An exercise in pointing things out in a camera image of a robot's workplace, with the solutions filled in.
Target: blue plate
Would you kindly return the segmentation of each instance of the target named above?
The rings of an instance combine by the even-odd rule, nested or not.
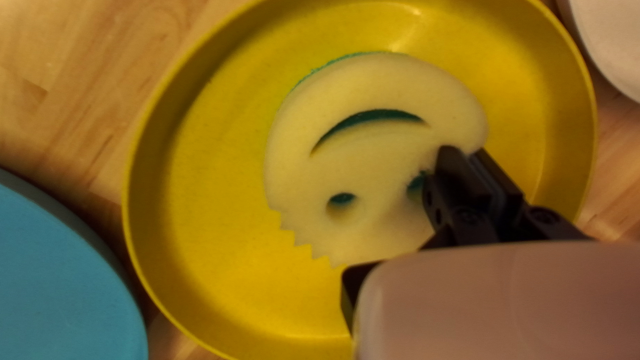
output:
[[[122,274],[77,216],[0,170],[0,358],[147,359]]]

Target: yellow plate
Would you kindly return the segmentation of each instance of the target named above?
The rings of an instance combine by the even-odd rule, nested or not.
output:
[[[348,359],[341,268],[295,247],[266,204],[262,161],[289,90],[342,55],[395,51],[458,77],[486,148],[534,204],[573,218],[594,153],[593,91],[557,19],[533,0],[264,0],[184,57],[156,92],[124,196],[144,285],[229,359]]]

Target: wooden table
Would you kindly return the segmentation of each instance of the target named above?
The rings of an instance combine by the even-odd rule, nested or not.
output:
[[[83,217],[129,267],[120,190],[138,114],[164,71],[246,0],[0,2],[0,166]],[[640,240],[640,104],[592,71],[600,148],[578,224]],[[219,359],[180,333],[138,286],[151,360]]]

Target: screw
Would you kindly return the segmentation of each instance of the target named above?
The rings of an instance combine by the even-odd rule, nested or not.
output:
[[[533,217],[535,221],[539,221],[547,225],[551,225],[560,221],[560,218],[556,213],[544,208],[532,208],[531,210],[529,210],[529,214],[531,214],[531,217]]]
[[[468,225],[476,225],[482,221],[478,213],[472,209],[463,208],[456,211],[460,220]]]

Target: sponge smiley face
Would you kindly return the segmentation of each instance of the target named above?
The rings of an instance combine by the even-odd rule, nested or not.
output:
[[[403,54],[346,58],[305,78],[271,128],[264,184],[296,244],[331,264],[389,258],[432,230],[421,177],[439,146],[471,153],[486,139],[471,92],[442,69]]]

